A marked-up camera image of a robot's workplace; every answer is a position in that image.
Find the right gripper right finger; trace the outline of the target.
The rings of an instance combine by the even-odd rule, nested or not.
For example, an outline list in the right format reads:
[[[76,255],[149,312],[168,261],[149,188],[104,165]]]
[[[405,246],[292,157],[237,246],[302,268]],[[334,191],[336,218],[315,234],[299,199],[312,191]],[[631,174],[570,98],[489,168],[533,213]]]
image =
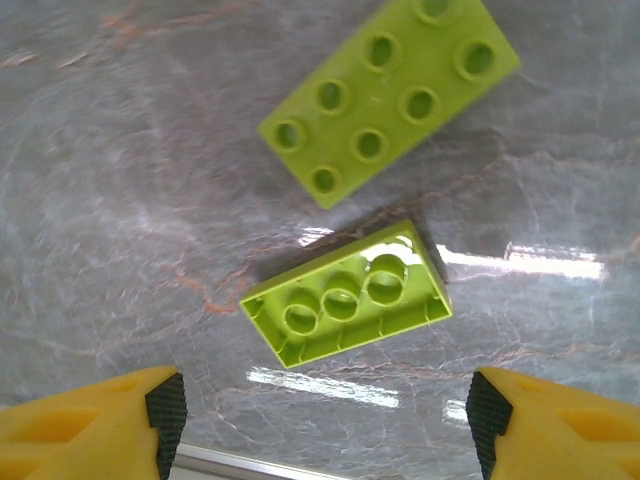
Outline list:
[[[640,480],[640,406],[480,367],[466,414],[483,480]]]

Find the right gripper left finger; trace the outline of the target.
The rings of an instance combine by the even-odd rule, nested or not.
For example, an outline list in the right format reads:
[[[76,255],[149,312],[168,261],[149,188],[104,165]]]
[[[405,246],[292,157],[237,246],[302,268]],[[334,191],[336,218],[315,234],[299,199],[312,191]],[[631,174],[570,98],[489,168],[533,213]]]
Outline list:
[[[168,480],[182,374],[145,368],[0,410],[0,480]]]

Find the green two-by-four lego brick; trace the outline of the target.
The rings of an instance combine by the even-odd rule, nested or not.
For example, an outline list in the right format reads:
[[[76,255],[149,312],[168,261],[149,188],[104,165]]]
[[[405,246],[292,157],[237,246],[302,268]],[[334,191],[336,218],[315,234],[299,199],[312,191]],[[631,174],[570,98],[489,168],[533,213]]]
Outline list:
[[[453,315],[442,278],[410,220],[257,284],[239,305],[286,368]]]

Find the green two-by-four lego plate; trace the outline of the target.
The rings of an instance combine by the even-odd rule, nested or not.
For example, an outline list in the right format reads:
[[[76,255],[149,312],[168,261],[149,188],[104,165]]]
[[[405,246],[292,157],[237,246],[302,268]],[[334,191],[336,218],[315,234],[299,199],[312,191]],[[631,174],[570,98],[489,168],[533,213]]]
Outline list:
[[[520,65],[482,0],[387,0],[259,133],[330,209]]]

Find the wide aluminium table rail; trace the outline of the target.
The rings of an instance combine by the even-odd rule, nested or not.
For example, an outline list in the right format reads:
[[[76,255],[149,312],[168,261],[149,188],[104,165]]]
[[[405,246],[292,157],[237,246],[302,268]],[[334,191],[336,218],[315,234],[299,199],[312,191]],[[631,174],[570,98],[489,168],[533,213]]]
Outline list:
[[[170,480],[351,480],[303,467],[274,463],[180,443]]]

